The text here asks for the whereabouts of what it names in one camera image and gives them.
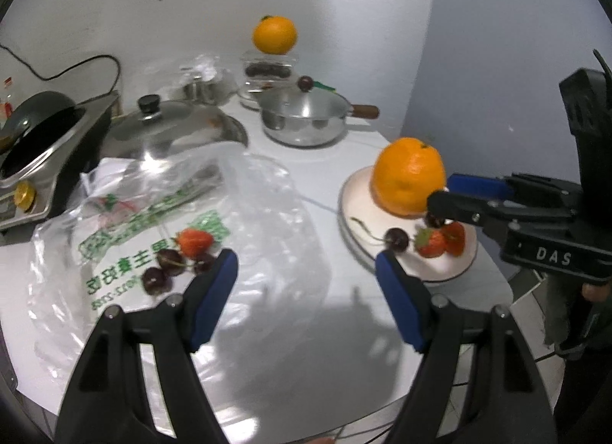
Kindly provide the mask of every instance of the white plate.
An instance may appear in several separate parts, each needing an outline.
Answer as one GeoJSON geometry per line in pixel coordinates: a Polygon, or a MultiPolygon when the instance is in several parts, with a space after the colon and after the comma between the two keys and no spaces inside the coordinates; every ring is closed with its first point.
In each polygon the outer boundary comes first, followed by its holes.
{"type": "MultiPolygon", "coordinates": [[[[340,228],[345,234],[348,247],[357,255],[360,261],[369,261],[373,267],[376,255],[384,249],[381,242],[370,237],[361,226],[352,221],[358,218],[365,223],[372,235],[382,237],[389,228],[402,228],[410,236],[417,232],[417,227],[424,227],[423,218],[400,218],[382,210],[376,205],[369,191],[372,166],[353,173],[345,182],[340,192],[340,228]]],[[[448,253],[440,257],[426,259],[414,251],[411,242],[406,250],[397,256],[402,268],[409,275],[416,276],[428,283],[445,282],[457,278],[465,272],[476,258],[478,240],[476,229],[471,225],[465,228],[465,251],[459,257],[448,253]]]]}

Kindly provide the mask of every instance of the tile floor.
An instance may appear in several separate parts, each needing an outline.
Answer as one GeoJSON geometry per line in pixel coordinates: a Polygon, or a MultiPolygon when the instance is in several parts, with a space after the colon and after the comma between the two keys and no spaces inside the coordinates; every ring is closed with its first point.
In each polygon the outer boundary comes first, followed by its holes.
{"type": "MultiPolygon", "coordinates": [[[[544,316],[533,294],[528,294],[519,299],[511,310],[533,356],[540,357],[547,354],[550,349],[544,345],[544,316]]],[[[464,346],[457,364],[455,383],[466,382],[471,361],[472,349],[469,346],[464,346]]],[[[556,356],[542,361],[538,365],[553,406],[559,396],[563,367],[563,361],[556,356]]],[[[440,434],[447,434],[457,428],[466,390],[466,387],[455,387],[452,390],[451,400],[439,430],[440,434]]],[[[372,415],[350,423],[341,429],[335,429],[326,435],[336,438],[341,444],[364,444],[372,439],[371,444],[381,443],[386,437],[386,433],[383,432],[390,428],[390,423],[393,422],[402,404],[403,399],[397,400],[372,415]]],[[[23,397],[23,405],[32,420],[46,434],[52,436],[57,417],[30,401],[27,397],[23,397]]]]}

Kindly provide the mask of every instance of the saucepan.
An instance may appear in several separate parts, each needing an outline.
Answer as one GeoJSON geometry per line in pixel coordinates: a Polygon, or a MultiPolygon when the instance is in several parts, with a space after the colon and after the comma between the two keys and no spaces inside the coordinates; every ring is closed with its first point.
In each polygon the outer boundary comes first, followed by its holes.
{"type": "Polygon", "coordinates": [[[342,137],[348,116],[376,119],[380,113],[378,107],[352,105],[313,84],[312,78],[302,76],[296,84],[254,93],[267,136],[292,147],[316,147],[342,137]]]}

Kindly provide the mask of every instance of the screw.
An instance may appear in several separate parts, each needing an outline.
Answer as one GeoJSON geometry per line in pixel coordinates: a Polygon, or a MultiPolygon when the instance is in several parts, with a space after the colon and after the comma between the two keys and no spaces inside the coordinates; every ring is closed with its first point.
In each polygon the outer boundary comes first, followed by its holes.
{"type": "Polygon", "coordinates": [[[116,305],[110,305],[108,306],[105,310],[104,310],[104,315],[106,316],[106,318],[108,318],[109,320],[112,320],[115,316],[117,316],[119,313],[121,312],[121,308],[116,305]]]}
{"type": "Polygon", "coordinates": [[[181,294],[172,294],[166,297],[166,304],[170,307],[176,307],[183,302],[183,296],[181,294]]]}
{"type": "Polygon", "coordinates": [[[449,305],[449,300],[442,294],[435,294],[435,296],[431,298],[431,305],[433,307],[437,307],[438,309],[442,309],[443,307],[449,305]]]}
{"type": "Polygon", "coordinates": [[[493,308],[493,310],[500,318],[506,318],[506,316],[510,314],[510,310],[503,304],[498,304],[493,308]]]}

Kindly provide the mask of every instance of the blue pad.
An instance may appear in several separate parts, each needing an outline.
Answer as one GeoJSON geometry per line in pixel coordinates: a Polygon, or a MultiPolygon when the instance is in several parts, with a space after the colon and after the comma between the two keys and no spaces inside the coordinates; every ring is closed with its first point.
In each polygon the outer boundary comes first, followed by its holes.
{"type": "Polygon", "coordinates": [[[512,200],[514,196],[512,188],[504,180],[497,178],[454,174],[449,176],[446,186],[452,193],[483,199],[512,200]]]}
{"type": "Polygon", "coordinates": [[[194,331],[190,340],[193,352],[212,337],[237,277],[238,256],[235,252],[228,252],[195,313],[194,331]]]}
{"type": "Polygon", "coordinates": [[[383,252],[376,256],[376,279],[391,309],[402,340],[412,345],[415,350],[423,352],[426,342],[422,334],[420,313],[383,252]]]}

